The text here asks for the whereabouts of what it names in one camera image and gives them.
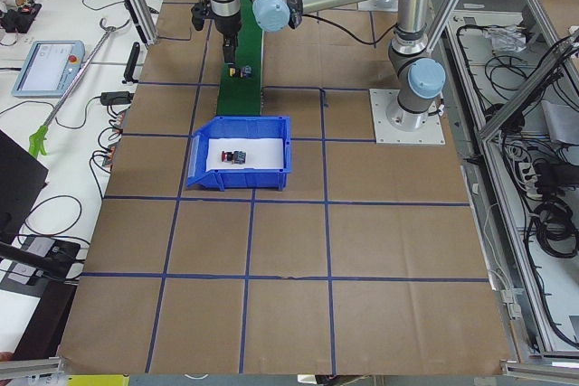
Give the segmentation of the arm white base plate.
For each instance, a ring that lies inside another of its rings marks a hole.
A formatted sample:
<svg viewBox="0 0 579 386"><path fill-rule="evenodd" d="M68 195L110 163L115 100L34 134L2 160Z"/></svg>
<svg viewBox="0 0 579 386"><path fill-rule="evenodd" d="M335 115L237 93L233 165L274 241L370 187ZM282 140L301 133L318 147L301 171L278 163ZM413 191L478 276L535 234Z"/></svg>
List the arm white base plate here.
<svg viewBox="0 0 579 386"><path fill-rule="evenodd" d="M398 101L398 89L370 89L375 142L395 146L443 146L441 117L434 100L426 112L405 111Z"/></svg>

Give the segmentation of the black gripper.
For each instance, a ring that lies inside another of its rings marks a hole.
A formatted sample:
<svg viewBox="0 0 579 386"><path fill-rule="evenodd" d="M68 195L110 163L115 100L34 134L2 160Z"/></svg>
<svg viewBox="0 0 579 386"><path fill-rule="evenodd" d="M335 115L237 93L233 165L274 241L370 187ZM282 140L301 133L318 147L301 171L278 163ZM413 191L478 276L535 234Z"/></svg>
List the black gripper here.
<svg viewBox="0 0 579 386"><path fill-rule="evenodd" d="M216 29L223 35L223 61L228 65L236 63L237 35L239 33L239 15L214 18Z"/></svg>

